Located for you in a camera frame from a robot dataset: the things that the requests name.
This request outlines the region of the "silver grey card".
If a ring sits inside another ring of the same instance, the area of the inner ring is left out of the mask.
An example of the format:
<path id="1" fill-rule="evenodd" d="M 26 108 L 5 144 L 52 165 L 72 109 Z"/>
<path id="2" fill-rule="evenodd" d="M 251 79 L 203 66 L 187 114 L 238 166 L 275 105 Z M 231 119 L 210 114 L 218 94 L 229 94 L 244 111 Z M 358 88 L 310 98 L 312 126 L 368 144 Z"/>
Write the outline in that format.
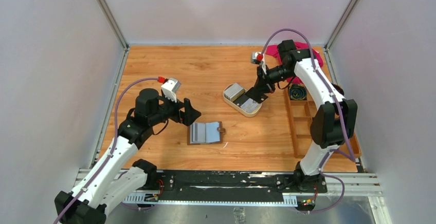
<path id="1" fill-rule="evenodd" d="M 190 143 L 199 144 L 206 142 L 206 124 L 205 123 L 193 123 L 190 126 Z"/>

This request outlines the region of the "beige oval card tray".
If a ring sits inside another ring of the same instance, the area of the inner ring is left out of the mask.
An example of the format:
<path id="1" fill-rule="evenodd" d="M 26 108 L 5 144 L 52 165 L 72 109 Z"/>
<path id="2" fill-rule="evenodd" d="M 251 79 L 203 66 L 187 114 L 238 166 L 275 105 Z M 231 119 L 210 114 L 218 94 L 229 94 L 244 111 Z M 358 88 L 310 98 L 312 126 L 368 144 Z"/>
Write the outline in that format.
<path id="1" fill-rule="evenodd" d="M 223 99 L 224 99 L 224 102 L 227 103 L 229 106 L 233 107 L 235 110 L 237 110 L 238 112 L 240 112 L 244 116 L 251 118 L 251 117 L 254 117 L 260 111 L 262 104 L 255 102 L 251 98 L 248 98 L 245 95 L 246 91 L 247 90 L 245 89 L 245 92 L 233 102 L 226 99 L 224 97 L 224 95 L 223 95 Z"/>

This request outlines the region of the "brown leather card holder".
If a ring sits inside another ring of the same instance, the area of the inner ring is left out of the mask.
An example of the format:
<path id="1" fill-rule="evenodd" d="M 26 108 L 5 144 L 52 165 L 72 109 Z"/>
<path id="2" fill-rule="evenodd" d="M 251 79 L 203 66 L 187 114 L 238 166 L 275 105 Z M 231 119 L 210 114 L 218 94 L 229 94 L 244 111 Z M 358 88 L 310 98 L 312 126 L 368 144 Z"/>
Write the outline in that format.
<path id="1" fill-rule="evenodd" d="M 226 129 L 219 122 L 194 122 L 188 127 L 188 145 L 223 143 Z"/>

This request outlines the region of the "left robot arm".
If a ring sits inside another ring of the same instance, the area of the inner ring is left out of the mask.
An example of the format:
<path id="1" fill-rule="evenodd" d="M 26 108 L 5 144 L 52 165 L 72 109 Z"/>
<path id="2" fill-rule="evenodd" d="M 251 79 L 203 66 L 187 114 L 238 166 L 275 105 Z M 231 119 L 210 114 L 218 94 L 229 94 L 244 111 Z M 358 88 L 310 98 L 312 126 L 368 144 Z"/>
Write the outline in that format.
<path id="1" fill-rule="evenodd" d="M 190 126 L 201 116 L 188 98 L 180 101 L 173 92 L 146 88 L 134 108 L 119 125 L 114 138 L 91 171 L 69 192 L 60 191 L 54 203 L 55 223 L 105 223 L 107 217 L 129 194 L 157 185 L 156 166 L 137 160 L 119 179 L 122 166 L 155 134 L 153 127 L 169 120 Z"/>

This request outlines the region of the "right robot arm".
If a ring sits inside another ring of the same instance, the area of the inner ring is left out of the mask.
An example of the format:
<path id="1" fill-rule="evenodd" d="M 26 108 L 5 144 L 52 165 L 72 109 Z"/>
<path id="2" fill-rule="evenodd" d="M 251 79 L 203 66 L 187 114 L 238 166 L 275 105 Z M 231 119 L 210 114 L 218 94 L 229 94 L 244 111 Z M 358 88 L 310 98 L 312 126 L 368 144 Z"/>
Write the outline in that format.
<path id="1" fill-rule="evenodd" d="M 311 145 L 293 172 L 292 185 L 306 192 L 319 183 L 329 158 L 354 135 L 357 103 L 346 99 L 326 78 L 311 47 L 298 49 L 292 40 L 278 46 L 281 65 L 268 68 L 264 52 L 254 52 L 251 62 L 257 65 L 257 79 L 247 96 L 257 103 L 267 99 L 282 82 L 291 77 L 301 80 L 312 97 L 317 112 L 310 126 Z"/>

